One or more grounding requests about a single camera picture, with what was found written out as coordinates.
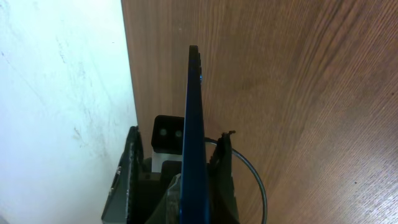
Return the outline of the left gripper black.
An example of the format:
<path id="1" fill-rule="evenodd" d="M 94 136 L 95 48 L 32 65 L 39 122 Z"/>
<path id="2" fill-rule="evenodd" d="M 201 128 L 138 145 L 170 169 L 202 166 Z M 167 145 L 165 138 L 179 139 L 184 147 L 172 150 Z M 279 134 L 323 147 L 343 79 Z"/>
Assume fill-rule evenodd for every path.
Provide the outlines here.
<path id="1" fill-rule="evenodd" d="M 208 163 L 211 223 L 239 223 L 232 175 L 230 136 L 233 133 L 223 133 L 218 140 L 207 139 L 215 145 Z M 164 161 L 160 172 L 152 172 L 152 159 L 144 159 L 139 128 L 130 127 L 101 216 L 102 223 L 149 221 L 181 169 L 180 161 Z"/>

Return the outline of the blue Samsung Galaxy smartphone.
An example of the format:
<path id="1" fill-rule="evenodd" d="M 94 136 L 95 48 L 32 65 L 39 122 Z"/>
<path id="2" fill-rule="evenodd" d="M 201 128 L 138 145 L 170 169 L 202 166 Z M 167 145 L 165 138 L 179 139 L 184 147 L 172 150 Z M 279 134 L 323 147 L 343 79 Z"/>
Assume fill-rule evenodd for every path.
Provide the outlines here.
<path id="1" fill-rule="evenodd" d="M 201 60 L 198 47 L 191 45 L 184 117 L 180 223 L 209 222 L 210 199 L 201 99 Z"/>

